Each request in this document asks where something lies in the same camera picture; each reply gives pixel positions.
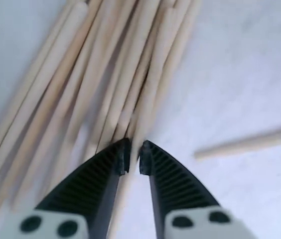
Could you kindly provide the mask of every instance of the white table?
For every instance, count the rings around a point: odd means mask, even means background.
[[[0,0],[0,118],[63,4]],[[192,154],[281,128],[281,1],[204,0],[171,88],[149,138],[260,239],[280,239],[281,146],[203,162]],[[155,238],[146,177],[124,215],[117,238]]]

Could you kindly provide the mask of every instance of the pile of wooden sticks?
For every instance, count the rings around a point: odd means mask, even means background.
[[[130,172],[134,171],[139,147],[191,35],[199,3],[90,0],[87,5],[81,0],[68,0],[0,124],[0,172],[26,129],[0,182],[0,208],[11,196],[20,171],[25,171],[11,207],[17,210],[22,204],[74,105],[60,151],[35,201],[39,202],[65,177],[79,129],[119,39],[123,44],[84,161],[127,136],[133,140]],[[127,175],[122,180],[122,187],[128,179]],[[116,204],[121,204],[123,194],[118,194]]]

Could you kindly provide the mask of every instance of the wooden stick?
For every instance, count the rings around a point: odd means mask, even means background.
[[[191,29],[192,29],[194,20],[198,14],[200,0],[192,2],[191,4],[196,4],[196,5],[192,8],[195,10],[195,12],[190,13],[190,14],[189,14],[189,12],[187,12],[187,13],[183,12],[183,10],[186,8],[186,1],[177,0],[177,3],[175,5],[175,8],[178,9],[178,11],[177,11],[178,17],[175,22],[175,27],[174,27],[171,35],[173,36],[173,35],[177,34],[177,37],[175,38],[173,46],[170,50],[170,54],[166,60],[163,74],[162,74],[161,80],[159,82],[159,87],[158,87],[158,90],[156,93],[157,96],[155,99],[155,105],[154,105],[154,109],[153,109],[153,113],[152,113],[153,116],[152,116],[151,125],[154,123],[158,108],[160,107],[162,100],[165,98],[165,95],[167,94],[169,83],[172,79],[174,72],[176,71],[176,69],[179,65],[181,56],[185,50],[187,41],[189,40],[189,36],[192,32]],[[187,18],[186,21],[181,21],[181,19],[184,18],[184,16],[186,14],[189,14],[190,18]],[[133,138],[133,136],[134,136],[142,98],[143,98],[143,95],[141,92],[139,101],[138,101],[135,111],[133,113],[134,115],[133,115],[133,117],[131,117],[131,121],[128,126],[127,132],[126,132],[126,137],[128,137],[128,138]]]
[[[53,55],[52,53],[54,53],[55,47],[66,47],[65,50],[67,49],[69,43],[71,43],[72,39],[75,36],[75,33],[77,32],[77,30],[81,26],[84,18],[86,17],[87,10],[88,10],[88,7],[83,2],[79,2],[73,6],[73,9],[71,10],[71,12],[69,14],[68,19],[64,23],[64,27],[61,29],[60,34],[59,34],[58,38],[56,39],[54,46],[51,49],[51,54],[47,57],[47,61],[45,62],[46,64],[49,63],[48,58],[51,57],[51,55],[55,56],[55,58],[53,58],[54,61],[56,61],[57,57],[61,57],[61,58],[63,57],[65,52],[63,52],[63,54],[60,55],[59,52],[62,51],[62,49],[60,49],[60,48],[56,49],[58,54]],[[55,65],[54,66],[43,65],[42,69],[44,69],[44,67],[54,68]],[[22,166],[22,163],[19,160],[22,159],[26,155],[26,153],[27,153],[26,150],[28,149],[26,144],[23,144],[23,145],[22,145],[21,151],[19,151],[17,158],[13,161],[9,172],[0,187],[0,204],[3,203],[4,199],[7,197],[8,193],[9,193],[9,189],[12,186],[13,182],[15,181],[15,177],[18,175],[19,169]]]
[[[150,32],[154,17],[156,15],[159,0],[144,0],[140,18],[136,27],[135,35],[126,56],[124,68],[120,74],[116,90],[113,95],[111,107],[109,109],[102,136],[97,148],[97,152],[104,149],[113,137],[117,122],[124,107],[127,94],[129,92],[137,65],[140,61],[141,53],[144,49],[147,37]]]
[[[0,145],[75,2],[77,2],[77,0],[68,1],[67,4],[64,6],[48,38],[46,39],[41,50],[39,51],[35,61],[31,64],[30,69],[26,74],[21,87],[13,97],[11,104],[8,107],[7,113],[4,116],[2,122],[0,123]]]
[[[195,152],[194,156],[196,160],[203,160],[207,158],[225,157],[250,151],[258,151],[278,145],[281,145],[281,130],[199,150]]]
[[[192,29],[194,20],[197,16],[199,6],[200,6],[200,0],[192,0],[191,1],[190,5],[189,5],[189,8],[188,8],[188,11],[185,15],[185,18],[184,18],[184,20],[181,24],[181,27],[178,31],[176,39],[173,43],[171,51],[168,55],[167,61],[164,64],[162,77],[161,77],[162,79],[164,77],[164,74],[166,74],[165,72],[168,72],[166,70],[167,66],[173,67],[173,69],[175,69],[176,66],[178,65],[177,62],[180,61],[179,59],[181,58],[183,50],[185,49],[185,45],[186,45],[186,43],[189,39],[190,31]],[[145,97],[145,95],[146,95],[145,93],[143,95],[144,95],[143,97],[142,96],[140,97],[140,100],[145,101],[146,99],[148,99],[147,97]],[[140,106],[140,108],[138,110],[139,111],[139,117],[140,117],[139,119],[141,119],[141,109],[142,109],[142,107],[144,107],[144,104],[142,104],[140,102],[139,106]],[[120,187],[119,187],[119,190],[118,190],[116,198],[115,198],[115,204],[114,204],[113,213],[112,213],[112,217],[113,217],[112,222],[113,223],[111,222],[111,225],[110,225],[110,231],[109,231],[110,236],[109,236],[109,238],[113,238],[113,236],[115,235],[115,231],[117,229],[117,223],[118,223],[119,217],[120,217],[119,213],[122,212],[123,209],[124,209],[124,202],[126,200],[127,191],[129,190],[129,187],[130,187],[131,182],[133,180],[133,172],[134,172],[135,166],[136,166],[136,160],[135,159],[137,159],[137,157],[138,157],[138,148],[139,148],[138,138],[141,138],[141,134],[135,133],[134,137],[136,137],[136,141],[134,142],[135,139],[133,139],[133,145],[134,146],[132,147],[130,173],[123,176],[120,179]]]
[[[111,100],[112,100],[112,97],[113,97],[113,94],[115,91],[115,87],[117,85],[117,81],[119,79],[120,72],[122,70],[126,54],[130,48],[130,45],[132,42],[132,37],[135,32],[135,28],[137,25],[137,21],[138,21],[140,12],[141,12],[141,2],[139,2],[137,5],[133,18],[129,25],[128,32],[127,32],[124,42],[122,44],[122,48],[120,50],[119,56],[115,63],[115,68],[114,68],[113,74],[111,76],[110,83],[106,89],[106,93],[105,93],[105,97],[102,102],[101,109],[96,117],[95,125],[93,127],[93,131],[91,133],[89,142],[87,144],[84,161],[87,161],[89,158],[94,156],[96,153],[97,146],[98,146],[98,143],[99,143],[101,135],[102,135],[106,116],[107,116],[107,113],[108,113],[110,105],[111,105]]]
[[[102,0],[94,0],[90,3],[88,18],[86,19],[85,24],[82,26],[81,31],[83,31],[83,29],[86,29],[87,32],[89,31],[89,28],[86,28],[84,26],[86,25],[88,19],[92,19],[93,17],[95,17],[101,2]],[[60,102],[58,103],[57,108],[55,109],[52,119],[40,141],[40,144],[36,150],[36,153],[22,182],[22,185],[15,197],[12,206],[14,210],[21,209],[22,205],[28,202],[28,200],[25,200],[24,198],[27,192],[32,188],[33,182],[35,181],[35,178],[39,173],[41,163],[44,160],[44,157],[48,152],[49,148],[51,147],[54,138],[57,136],[57,133],[60,130],[62,122],[71,106],[71,103],[73,102],[73,99],[78,93],[79,87],[82,83],[83,74],[87,66],[87,62],[91,55],[96,33],[101,22],[101,17],[101,14],[97,14],[95,20],[93,21],[92,19],[93,26],[88,33],[88,37],[82,47],[78,60],[76,61],[71,77],[66,85]]]
[[[55,40],[55,43],[46,58],[44,65],[38,73],[38,76],[34,84],[32,85],[31,90],[25,98],[13,124],[11,125],[0,147],[0,169],[4,163],[4,159],[13,148],[13,145],[17,141],[18,136],[29,120],[37,103],[44,93],[44,90],[49,84],[54,72],[56,71],[57,66],[59,65],[65,54],[66,49],[73,40],[75,33],[78,31],[84,18],[86,17],[87,9],[87,5],[84,2],[78,2],[73,6],[68,18],[64,23],[63,28],[59,33],[59,36]]]
[[[159,82],[159,88],[156,93],[155,105],[152,112],[152,124],[154,123],[154,119],[156,117],[158,108],[161,105],[161,102],[167,95],[170,81],[175,71],[177,70],[177,67],[181,61],[181,57],[186,49],[186,45],[191,36],[195,20],[199,13],[200,6],[201,0],[191,0],[188,11],[177,32],[177,36],[172,45],[168,58],[165,62],[162,77]]]
[[[159,81],[162,75],[164,63],[167,57],[166,52],[170,49],[170,29],[174,26],[176,19],[176,10],[173,8],[167,8],[162,23],[159,27],[157,40],[153,56],[150,62],[149,72],[146,83],[144,85],[144,97],[141,103],[141,109],[139,112],[139,118],[137,120],[137,126],[132,142],[132,152],[130,161],[130,170],[133,172],[136,168],[136,162],[138,158],[139,148],[142,145],[145,135],[148,132],[149,122],[151,121],[151,112],[155,102],[156,91],[159,85]]]
[[[51,182],[47,194],[50,192],[65,176],[67,160],[70,158],[78,131],[84,120],[92,96],[96,92],[97,86],[104,74],[114,48],[117,45],[119,37],[127,23],[136,0],[109,0],[106,1],[109,13],[105,13],[105,19],[102,22],[95,45],[91,54],[90,62],[86,69],[79,95],[74,107],[69,127],[67,129],[61,151],[56,161]]]
[[[161,23],[161,18],[163,16],[163,13],[164,13],[166,7],[173,7],[175,2],[176,2],[176,0],[162,1],[158,8],[154,24],[151,28],[150,35],[147,39],[144,51],[143,51],[141,59],[140,59],[140,63],[136,70],[131,88],[129,90],[127,99],[125,101],[124,108],[120,115],[116,130],[114,133],[113,142],[116,142],[116,141],[122,139],[126,133],[126,130],[129,126],[129,123],[130,123],[132,115],[133,115],[133,111],[136,106],[137,99],[138,99],[140,91],[141,91],[141,86],[142,86],[142,84],[145,80],[146,74],[148,72],[149,62],[150,62],[152,51],[153,51],[153,48],[155,45],[157,31],[158,31],[159,25]]]

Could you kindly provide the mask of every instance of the black dot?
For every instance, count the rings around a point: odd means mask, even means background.
[[[31,216],[23,220],[20,225],[20,230],[23,233],[31,233],[37,230],[42,222],[42,218],[39,216]]]
[[[177,216],[172,221],[172,225],[176,228],[190,228],[194,226],[194,223],[186,216]]]
[[[230,218],[223,212],[212,212],[209,214],[209,221],[212,223],[229,223]]]
[[[62,238],[73,236],[77,231],[77,223],[75,221],[65,221],[57,229],[57,233]]]

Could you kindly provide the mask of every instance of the wooden dowel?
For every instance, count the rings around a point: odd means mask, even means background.
[[[281,145],[281,130],[221,144],[195,152],[196,160],[225,157]]]
[[[144,97],[141,103],[139,117],[137,120],[136,130],[132,142],[132,152],[130,161],[130,170],[133,172],[136,168],[139,148],[142,145],[145,136],[148,132],[148,128],[151,122],[151,112],[155,102],[155,96],[159,81],[162,75],[164,63],[167,57],[166,52],[170,49],[170,29],[174,27],[176,18],[176,10],[173,8],[167,8],[162,23],[159,27],[157,40],[153,56],[150,62],[149,72],[146,83],[144,85]]]
[[[87,5],[84,2],[78,2],[73,6],[49,55],[38,73],[31,90],[25,98],[13,124],[2,142],[0,147],[0,169],[43,95],[76,32],[86,17],[87,9]]]
[[[69,44],[73,40],[76,32],[78,31],[79,27],[81,26],[84,18],[86,17],[87,11],[88,11],[88,7],[84,2],[78,2],[73,6],[67,20],[64,23],[63,28],[60,31],[60,34],[59,34],[58,38],[55,41],[54,46],[51,49],[51,53],[53,53],[53,50],[55,49],[54,48],[55,46],[66,47],[65,50],[67,49],[67,47],[69,46]],[[56,57],[60,56],[62,58],[64,53],[62,55],[57,54],[55,56]],[[38,119],[38,120],[36,120],[36,122],[39,125],[39,121],[41,119],[40,118],[36,118],[36,119]],[[19,170],[22,166],[22,162],[20,161],[20,159],[23,159],[23,157],[26,155],[27,150],[28,150],[26,144],[22,144],[22,148],[20,148],[20,149],[21,149],[21,151],[18,152],[17,158],[13,161],[13,163],[12,163],[12,165],[11,165],[9,171],[8,171],[7,176],[5,177],[5,179],[2,182],[2,185],[0,186],[0,207],[1,207],[1,203],[3,203],[4,199],[7,197],[8,193],[9,193],[9,189],[13,185],[13,183],[16,179],[16,176],[19,174]]]
[[[129,50],[131,42],[132,42],[132,37],[135,32],[135,28],[137,25],[137,21],[138,21],[140,12],[141,12],[141,2],[139,2],[137,5],[133,18],[130,22],[129,29],[124,38],[119,56],[115,63],[115,67],[114,67],[114,71],[113,71],[113,74],[110,79],[110,83],[107,86],[101,109],[99,110],[99,113],[96,117],[95,125],[93,127],[93,131],[91,133],[89,142],[86,147],[84,161],[87,161],[89,158],[93,157],[96,153],[97,146],[100,141],[104,123],[106,120],[106,116],[107,116],[107,113],[108,113],[110,105],[111,105],[111,100],[112,100],[112,97],[113,97],[113,94],[114,94],[114,91],[115,91],[115,88],[117,85],[117,81],[119,79],[119,76],[120,76],[120,73],[121,73],[121,70],[123,67],[123,63],[125,61],[126,54]]]
[[[64,6],[49,36],[40,49],[36,59],[31,64],[28,73],[24,77],[21,87],[13,97],[10,106],[8,107],[7,113],[0,123],[0,145],[75,2],[77,2],[77,0],[68,1]]]
[[[75,67],[66,85],[66,88],[62,94],[60,102],[58,103],[55,112],[53,113],[52,119],[48,127],[46,128],[46,131],[44,132],[44,135],[35,152],[35,155],[29,166],[26,176],[22,182],[22,185],[20,186],[20,189],[16,194],[15,200],[13,201],[12,208],[14,210],[21,209],[23,204],[30,204],[31,206],[34,206],[33,201],[28,202],[28,200],[25,200],[25,196],[27,192],[32,188],[33,182],[35,181],[35,177],[39,173],[39,169],[42,164],[42,161],[44,160],[45,155],[47,154],[49,148],[51,147],[53,140],[57,136],[57,133],[60,130],[60,127],[62,126],[62,122],[65,119],[65,116],[71,106],[71,103],[73,102],[73,99],[76,97],[78,93],[79,87],[83,79],[83,74],[86,69],[92,51],[92,46],[96,37],[96,33],[101,22],[101,17],[102,17],[101,14],[98,14],[95,17],[101,2],[102,0],[94,0],[90,2],[88,18],[86,19],[84,25],[80,29],[80,31],[83,30],[87,31],[88,37],[86,38],[85,43],[80,52],[80,55],[75,63]],[[86,26],[88,21],[89,21],[89,26],[91,26],[91,23],[93,21],[93,26],[91,30],[89,30],[90,28]]]
[[[149,12],[148,9],[146,9],[146,5],[145,4],[149,4],[148,2],[144,2],[144,12],[142,12],[142,15],[140,16],[140,19],[145,15],[146,18],[149,18],[149,16],[146,16],[146,14]],[[167,13],[169,13],[169,10],[171,10],[172,8],[167,8],[164,9],[164,11],[166,11]],[[153,57],[151,59],[151,63],[150,63],[150,70],[148,73],[148,77],[153,77],[154,73],[158,73],[159,74],[159,64],[161,64],[161,69],[163,67],[163,60],[161,59],[162,55],[164,54],[164,43],[167,41],[168,39],[168,32],[169,32],[169,28],[170,28],[170,15],[169,14],[163,14],[162,17],[162,23],[161,26],[159,27],[159,31],[157,34],[157,41],[155,43],[155,47],[154,47],[154,52],[153,52]],[[111,219],[111,224],[109,227],[109,232],[108,232],[108,237],[109,238],[114,238],[116,231],[117,231],[117,227],[118,227],[118,222],[120,221],[120,217],[122,215],[122,212],[124,210],[124,204],[126,202],[126,194],[127,191],[130,187],[130,184],[132,183],[133,180],[133,174],[135,171],[135,167],[136,164],[134,164],[133,161],[130,161],[130,172],[127,175],[124,175],[120,178],[120,184],[119,184],[119,189],[117,191],[116,194],[116,198],[115,198],[115,202],[114,202],[114,207],[113,207],[113,212],[112,212],[112,219]]]
[[[199,13],[200,6],[201,0],[191,0],[188,11],[177,32],[177,36],[172,45],[168,58],[165,62],[162,77],[159,82],[159,87],[156,93],[155,105],[152,112],[152,124],[154,123],[157,111],[161,106],[161,102],[167,95],[170,81],[175,71],[177,70],[177,67],[181,61],[181,57],[186,49],[186,45],[191,36],[195,20]]]
[[[105,13],[95,45],[78,94],[69,127],[62,143],[61,151],[52,172],[51,182],[45,194],[50,192],[65,176],[78,131],[90,106],[92,96],[104,74],[119,37],[127,23],[136,0],[106,1],[109,12]]]
[[[130,50],[125,59],[124,68],[120,74],[120,80],[117,83],[113,95],[111,107],[109,109],[102,136],[97,147],[97,152],[110,144],[117,122],[124,107],[124,103],[130,89],[137,65],[140,61],[150,28],[156,15],[159,0],[144,0],[140,18],[138,20],[135,35],[133,37]]]
[[[175,69],[177,67],[177,62],[180,61],[181,55],[183,53],[183,50],[185,49],[185,45],[189,39],[189,35],[194,23],[194,20],[197,16],[197,12],[200,6],[200,0],[192,0],[188,11],[185,15],[185,18],[181,24],[181,27],[177,33],[177,36],[175,38],[175,41],[172,45],[172,48],[170,50],[170,53],[167,57],[167,60],[164,64],[164,68],[163,68],[163,72],[162,72],[162,77],[163,78],[164,74],[169,73],[169,71],[166,70],[167,66],[173,67],[173,69]],[[139,105],[139,109],[136,109],[137,114],[138,114],[138,119],[141,119],[141,109],[144,107],[142,104],[142,101],[146,101],[145,104],[147,104],[147,97],[145,97],[146,93],[143,91],[143,94],[140,96],[140,99],[138,102]],[[155,96],[155,106],[157,104],[157,96]],[[133,144],[134,144],[134,148],[132,148],[132,154],[131,154],[131,165],[130,165],[130,173],[123,176],[120,179],[120,187],[119,190],[117,192],[116,198],[115,198],[115,206],[113,208],[113,214],[112,214],[112,222],[111,222],[111,226],[110,226],[110,231],[109,231],[109,238],[113,238],[115,235],[115,232],[117,230],[117,223],[119,221],[119,217],[120,217],[120,213],[123,211],[124,209],[124,203],[126,200],[126,195],[127,195],[127,191],[129,190],[129,187],[131,185],[131,182],[133,180],[133,170],[135,170],[135,166],[136,166],[136,160],[138,157],[138,138],[140,138],[140,136],[137,136],[136,132],[134,134],[134,137],[136,137],[136,141],[134,142],[134,138],[133,138]]]
[[[155,20],[154,20],[154,24],[151,28],[144,51],[141,55],[140,63],[137,67],[131,88],[129,90],[127,99],[125,101],[124,108],[120,115],[116,130],[114,133],[113,142],[116,142],[116,141],[122,139],[126,133],[126,130],[129,126],[129,123],[130,123],[132,115],[133,115],[133,111],[136,106],[137,99],[138,99],[140,91],[141,91],[141,86],[142,86],[142,84],[145,80],[146,74],[148,72],[149,62],[150,62],[150,58],[151,58],[154,44],[156,41],[157,31],[158,31],[158,27],[161,23],[161,18],[162,18],[163,12],[166,9],[166,7],[173,7],[175,5],[175,2],[176,2],[175,0],[162,1],[159,5],[159,8],[158,8]]]

